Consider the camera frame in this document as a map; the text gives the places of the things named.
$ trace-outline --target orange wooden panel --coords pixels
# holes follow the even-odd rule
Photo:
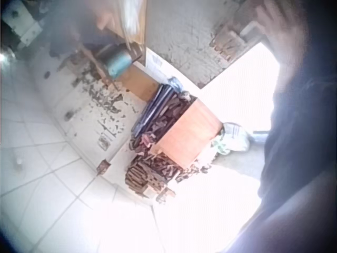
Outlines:
[[[147,0],[143,0],[142,6],[139,13],[139,31],[137,34],[132,35],[130,43],[137,42],[139,45],[145,44],[145,26],[146,26],[146,4]],[[108,28],[122,38],[124,37],[124,32],[121,26],[120,11],[116,9],[117,5],[107,5],[103,7],[98,7],[95,12],[97,15],[97,25],[100,29]]]
[[[158,89],[158,83],[134,65],[119,76],[117,81],[122,82],[125,88],[145,102],[151,100]]]
[[[164,152],[182,168],[188,168],[223,124],[200,100],[196,100],[153,150]]]

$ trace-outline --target person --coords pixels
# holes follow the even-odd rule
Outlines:
[[[123,39],[104,29],[106,24],[102,26],[101,17],[97,17],[98,14],[95,13],[94,8],[102,12],[104,3],[102,0],[62,0],[55,3],[47,20],[51,31],[49,55],[59,57],[74,52],[79,42],[89,50],[101,49],[109,44],[121,44]]]
[[[337,252],[337,29],[333,1],[256,9],[280,75],[265,143],[261,205],[222,252]]]

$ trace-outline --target white tile floor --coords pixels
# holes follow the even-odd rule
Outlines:
[[[25,64],[2,68],[1,82],[0,228],[17,252],[162,252],[151,209],[65,141]]]

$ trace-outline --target person's hand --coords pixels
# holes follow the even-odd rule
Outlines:
[[[258,6],[257,22],[262,26],[280,63],[276,89],[284,90],[303,62],[308,29],[298,0],[265,0]]]

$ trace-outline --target finger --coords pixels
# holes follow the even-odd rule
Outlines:
[[[299,1],[283,0],[281,3],[286,19],[290,25],[298,25],[304,21],[303,10]]]
[[[286,27],[286,20],[284,15],[282,14],[280,8],[276,4],[275,0],[264,0],[264,4],[266,7],[267,12],[271,16],[274,24],[278,28],[285,28]]]
[[[258,6],[256,9],[257,18],[256,21],[261,25],[263,33],[271,30],[272,19],[266,13],[266,10],[262,6]]]

